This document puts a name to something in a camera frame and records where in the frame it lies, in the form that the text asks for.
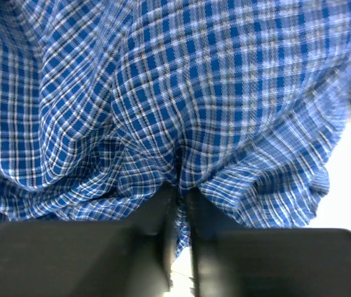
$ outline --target blue plaid cloth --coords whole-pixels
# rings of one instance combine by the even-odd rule
[[[0,223],[117,220],[168,181],[306,225],[350,88],[351,0],[0,1]]]

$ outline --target wrinkled fabric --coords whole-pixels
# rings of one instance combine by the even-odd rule
[[[168,181],[304,226],[350,89],[351,0],[0,1],[0,223],[118,220]]]

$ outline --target plaid pattern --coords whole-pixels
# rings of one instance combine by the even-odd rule
[[[351,0],[0,1],[0,223],[117,220],[169,181],[303,226],[350,88]]]

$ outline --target checkered fabric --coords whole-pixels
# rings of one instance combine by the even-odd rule
[[[303,226],[350,88],[351,0],[0,1],[0,223],[117,220],[168,181]],[[176,225],[180,251],[182,200]]]

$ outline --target cloth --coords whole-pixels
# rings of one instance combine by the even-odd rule
[[[351,0],[0,1],[0,223],[118,220],[168,181],[306,225],[350,89]]]

